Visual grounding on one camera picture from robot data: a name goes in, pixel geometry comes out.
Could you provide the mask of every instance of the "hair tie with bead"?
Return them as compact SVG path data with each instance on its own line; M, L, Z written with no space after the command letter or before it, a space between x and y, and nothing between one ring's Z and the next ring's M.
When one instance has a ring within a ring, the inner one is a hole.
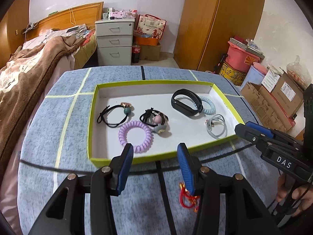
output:
M118 127L120 124L124 123L127 119L127 117L130 115L131 113L131 104L130 103L127 103L127 102L122 102L120 105L115 105L113 107L110 107L107 106L99 115L98 119L97 119L97 123L100 124L102 121L108 126L108 127L111 127L111 128L115 128L115 127ZM111 124L111 123L108 123L105 119L104 119L104 115L106 113L108 113L109 111L115 109L115 108L124 108L124 114L126 115L121 122L119 122L118 124Z
M153 121L155 124L149 124L148 119L154 116ZM141 122L151 127L154 127L153 132L160 134L166 130L165 122L168 121L168 117L158 110L154 110L153 108L146 110L144 114L142 114L139 118Z

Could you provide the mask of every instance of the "table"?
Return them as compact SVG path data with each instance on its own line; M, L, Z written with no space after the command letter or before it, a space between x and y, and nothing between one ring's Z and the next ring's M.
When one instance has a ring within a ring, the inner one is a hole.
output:
M97 170L87 159L87 127L95 86L143 79L213 82L244 122L260 123L235 86L219 75L149 66L102 66L65 72L39 107L22 147L18 173L18 209L25 235L68 173L86 174ZM194 155L204 160L230 153L247 144L245 140L236 139ZM265 205L269 205L275 197L279 172L260 158L260 152L255 147L204 165L227 176L243 174ZM177 158L131 167L125 190L119 197L112 197L118 234L192 233L196 214L192 209L182 208L179 203L179 182L183 178L177 167ZM221 199L220 232L224 232L223 195ZM91 234L89 202L87 195L86 235Z

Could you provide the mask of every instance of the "orange box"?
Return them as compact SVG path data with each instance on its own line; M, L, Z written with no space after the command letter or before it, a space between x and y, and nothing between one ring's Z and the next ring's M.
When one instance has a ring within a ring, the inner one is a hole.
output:
M159 39L157 38L134 37L137 45L157 46L159 44Z

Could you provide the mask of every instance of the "wooden headboard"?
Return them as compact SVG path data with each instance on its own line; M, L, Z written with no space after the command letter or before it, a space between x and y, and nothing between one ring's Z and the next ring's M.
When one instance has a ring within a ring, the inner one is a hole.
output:
M64 30L73 27L75 22L76 25L86 24L87 26L94 26L94 23L102 18L102 8L103 2L98 2L73 7L55 13L40 20L37 29L27 32L26 40L38 37L48 29L59 28L60 30Z

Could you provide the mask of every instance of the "human hand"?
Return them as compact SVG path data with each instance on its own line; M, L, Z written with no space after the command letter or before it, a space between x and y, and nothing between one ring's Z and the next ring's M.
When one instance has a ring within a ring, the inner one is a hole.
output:
M276 201L281 202L282 199L287 197L288 189L285 188L284 183L286 180L286 174L283 173L277 181L277 194L276 194ZM304 185L301 187L298 187L296 190L292 193L292 198L294 200L299 199L307 190L308 186ZM292 215L293 217L297 216L304 210L308 209L313 204L313 188L311 187L309 191L303 196L301 199L301 203L299 207L297 208L296 212Z

